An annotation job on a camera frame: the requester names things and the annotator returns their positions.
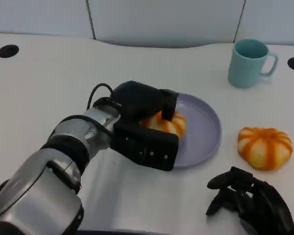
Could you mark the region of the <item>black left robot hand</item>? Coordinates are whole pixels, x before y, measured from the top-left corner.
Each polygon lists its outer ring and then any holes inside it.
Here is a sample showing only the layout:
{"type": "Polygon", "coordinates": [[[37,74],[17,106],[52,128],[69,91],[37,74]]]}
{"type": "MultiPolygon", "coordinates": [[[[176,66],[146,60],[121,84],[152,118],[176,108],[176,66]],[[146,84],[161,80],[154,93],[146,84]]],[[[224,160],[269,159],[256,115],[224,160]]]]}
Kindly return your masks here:
{"type": "Polygon", "coordinates": [[[121,117],[129,122],[139,122],[161,113],[164,120],[172,120],[179,93],[157,89],[136,81],[117,86],[111,95],[121,106],[121,117]]]}

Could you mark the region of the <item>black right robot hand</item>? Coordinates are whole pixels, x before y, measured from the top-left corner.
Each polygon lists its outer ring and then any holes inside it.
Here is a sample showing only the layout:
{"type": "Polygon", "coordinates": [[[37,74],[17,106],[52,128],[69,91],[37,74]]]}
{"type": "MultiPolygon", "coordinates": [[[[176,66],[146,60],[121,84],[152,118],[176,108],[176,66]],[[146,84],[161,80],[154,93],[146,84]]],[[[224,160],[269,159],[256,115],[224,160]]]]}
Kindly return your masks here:
{"type": "Polygon", "coordinates": [[[266,181],[233,166],[211,179],[207,187],[218,190],[206,211],[207,216],[225,208],[238,215],[241,226],[249,235],[294,235],[289,207],[266,181]]]}

